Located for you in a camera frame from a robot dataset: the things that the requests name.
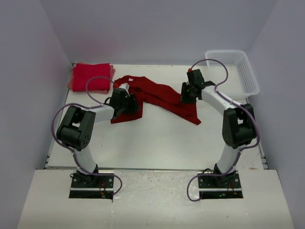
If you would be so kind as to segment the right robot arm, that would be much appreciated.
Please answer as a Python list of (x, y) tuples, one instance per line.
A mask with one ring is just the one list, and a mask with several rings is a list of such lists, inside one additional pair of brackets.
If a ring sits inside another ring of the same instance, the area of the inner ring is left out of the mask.
[(181, 102), (194, 104), (197, 100), (203, 100), (223, 117), (222, 137), (225, 146), (211, 176), (217, 187), (224, 187), (229, 183), (228, 174), (235, 171), (242, 151), (250, 148), (253, 139), (258, 139), (253, 107), (238, 103), (218, 91), (213, 82), (204, 80), (199, 69), (189, 69), (187, 77), (188, 82), (182, 84)]

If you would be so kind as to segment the dark red t shirt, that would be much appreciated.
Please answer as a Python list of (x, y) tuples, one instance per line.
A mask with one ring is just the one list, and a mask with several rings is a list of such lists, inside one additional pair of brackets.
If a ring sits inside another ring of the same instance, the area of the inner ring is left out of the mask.
[(142, 118), (143, 103), (159, 106), (195, 125), (199, 125), (201, 120), (197, 117), (196, 104), (181, 103), (181, 95), (173, 88), (165, 84), (158, 84), (145, 76), (126, 75), (115, 80), (116, 85), (127, 83), (129, 92), (135, 95), (140, 106), (140, 111), (131, 114), (121, 114), (116, 119), (111, 120), (111, 124), (134, 121)]

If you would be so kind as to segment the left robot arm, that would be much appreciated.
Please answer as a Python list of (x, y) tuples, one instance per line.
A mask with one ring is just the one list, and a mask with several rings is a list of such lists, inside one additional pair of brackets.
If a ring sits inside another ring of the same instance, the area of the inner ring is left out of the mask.
[(85, 107), (80, 104), (68, 105), (55, 133), (55, 140), (60, 146), (71, 151), (77, 170), (83, 174), (82, 182), (86, 186), (95, 187), (100, 175), (89, 149), (94, 124), (112, 121), (123, 114), (132, 114), (139, 110), (135, 95), (129, 92), (127, 83), (115, 88), (105, 104), (95, 107)]

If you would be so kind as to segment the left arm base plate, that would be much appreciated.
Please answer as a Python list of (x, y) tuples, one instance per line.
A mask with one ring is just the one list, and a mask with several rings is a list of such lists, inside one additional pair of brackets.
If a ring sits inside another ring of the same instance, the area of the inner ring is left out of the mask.
[(79, 171), (70, 174), (71, 189), (77, 191), (113, 191), (114, 176), (106, 173), (103, 176), (81, 174)]

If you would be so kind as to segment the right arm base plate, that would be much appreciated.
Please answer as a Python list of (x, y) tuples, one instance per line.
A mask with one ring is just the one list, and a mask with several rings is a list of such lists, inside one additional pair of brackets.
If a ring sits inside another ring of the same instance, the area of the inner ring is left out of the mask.
[(239, 178), (238, 171), (234, 171), (224, 176), (216, 177), (214, 175), (218, 175), (213, 170), (204, 170), (202, 173), (204, 176), (198, 177), (199, 188), (216, 188), (221, 189), (224, 188), (226, 190), (235, 190), (241, 188), (241, 182)]

